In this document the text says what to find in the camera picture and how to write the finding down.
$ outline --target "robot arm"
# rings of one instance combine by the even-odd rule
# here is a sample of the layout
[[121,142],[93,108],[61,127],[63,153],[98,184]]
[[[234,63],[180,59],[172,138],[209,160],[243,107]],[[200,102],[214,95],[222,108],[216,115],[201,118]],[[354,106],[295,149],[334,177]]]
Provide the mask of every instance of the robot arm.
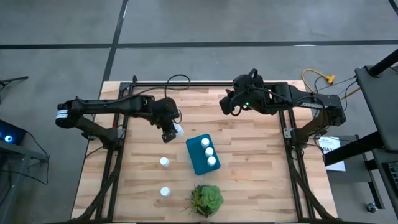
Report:
[[120,113],[134,118],[144,118],[162,128],[162,139],[167,143],[175,138],[173,120],[178,118],[177,106],[173,99],[166,97],[155,101],[150,95],[129,95],[118,100],[81,100],[76,98],[58,105],[55,124],[61,128],[78,128],[82,135],[99,137],[105,148],[119,145],[119,133],[114,128],[104,128],[88,119],[84,114]]
[[242,110],[256,110],[261,114],[276,114],[295,106],[321,110],[318,117],[302,128],[288,130],[292,144],[305,147],[313,134],[326,134],[327,126],[339,126],[346,121],[340,99],[337,95],[322,95],[298,90],[286,82],[264,83],[257,70],[240,75],[233,80],[234,90],[226,90],[227,96],[220,100],[225,115],[238,116]]

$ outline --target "gray floor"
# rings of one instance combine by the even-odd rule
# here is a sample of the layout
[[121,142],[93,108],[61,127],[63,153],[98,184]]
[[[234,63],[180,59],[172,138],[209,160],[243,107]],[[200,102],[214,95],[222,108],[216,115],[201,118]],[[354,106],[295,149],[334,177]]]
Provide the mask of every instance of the gray floor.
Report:
[[[111,43],[122,0],[0,0],[0,44]],[[393,40],[398,17],[387,0],[130,0],[120,42]],[[328,47],[234,47],[119,49],[110,80],[165,80],[184,73],[192,80],[230,80],[252,68],[268,80],[300,79],[314,68],[351,78],[396,45]],[[31,131],[51,154],[50,183],[24,180],[14,223],[59,222],[70,217],[87,141],[76,129],[55,125],[57,104],[98,97],[109,49],[0,50],[0,79],[28,75],[2,91],[0,118]],[[309,83],[316,75],[308,74]],[[348,83],[325,89],[339,93]],[[319,86],[325,86],[320,80]],[[331,134],[376,130],[361,92],[348,100],[347,122]],[[45,167],[32,174],[44,178]],[[386,206],[375,214],[367,184],[330,180],[339,217],[348,221],[396,223]]]

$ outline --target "green plant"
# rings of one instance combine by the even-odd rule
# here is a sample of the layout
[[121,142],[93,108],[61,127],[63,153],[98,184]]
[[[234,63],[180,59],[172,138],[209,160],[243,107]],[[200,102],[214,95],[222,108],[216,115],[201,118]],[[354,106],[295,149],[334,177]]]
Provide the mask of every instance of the green plant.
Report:
[[217,186],[208,185],[197,185],[191,191],[190,200],[192,211],[206,218],[216,213],[224,202],[220,189]]

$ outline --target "white cap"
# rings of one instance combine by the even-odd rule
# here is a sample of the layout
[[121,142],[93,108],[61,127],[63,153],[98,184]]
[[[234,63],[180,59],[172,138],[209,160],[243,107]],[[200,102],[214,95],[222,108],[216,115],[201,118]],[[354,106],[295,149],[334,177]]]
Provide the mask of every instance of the white cap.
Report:
[[215,165],[215,164],[216,164],[216,158],[215,158],[214,156],[210,156],[210,157],[207,159],[207,164],[209,164],[209,166]]
[[177,131],[176,135],[177,136],[183,136],[184,135],[184,130],[181,128],[181,125],[175,124],[175,123],[173,125],[174,125],[175,130]]
[[164,167],[168,167],[169,166],[169,159],[166,157],[162,157],[160,158],[160,164]]
[[204,149],[206,149],[206,148],[209,146],[209,143],[210,143],[210,141],[209,141],[208,138],[203,138],[203,139],[201,140],[201,146],[202,146]]
[[163,197],[167,197],[170,195],[170,189],[168,187],[162,187],[162,189],[160,190],[160,194]]
[[205,154],[206,154],[207,157],[212,156],[213,153],[214,153],[214,150],[213,150],[212,147],[208,147],[208,148],[206,149],[206,151],[205,151]]

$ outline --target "wooden table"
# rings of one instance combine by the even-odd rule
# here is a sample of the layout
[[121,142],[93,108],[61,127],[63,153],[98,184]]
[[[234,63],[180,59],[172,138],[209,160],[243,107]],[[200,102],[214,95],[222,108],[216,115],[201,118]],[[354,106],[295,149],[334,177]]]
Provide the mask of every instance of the wooden table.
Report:
[[[302,81],[288,81],[304,91]],[[101,99],[115,99],[120,82],[104,82]],[[224,197],[219,211],[209,222],[274,222],[297,221],[290,175],[287,167],[279,116],[243,111],[241,115],[225,116],[218,104],[225,96],[225,88],[191,87],[185,91],[168,91],[183,114],[184,137],[168,144],[161,139],[161,130],[141,118],[130,118],[126,132],[123,164],[119,180],[114,222],[199,222],[205,220],[189,210],[187,198],[195,185],[217,185]],[[147,94],[157,99],[163,90]],[[311,111],[294,109],[297,126],[312,119]],[[113,114],[97,115],[95,121],[110,127]],[[221,169],[202,176],[193,172],[185,141],[210,134]],[[101,146],[92,141],[88,151]],[[170,167],[163,168],[159,159],[170,159]],[[101,185],[106,150],[86,159],[76,195],[72,218],[78,217],[94,199]],[[305,167],[310,188],[321,204],[337,216],[328,176],[320,151],[305,150]],[[171,189],[171,196],[160,195],[162,187]],[[304,213],[307,213],[303,193],[300,194]]]

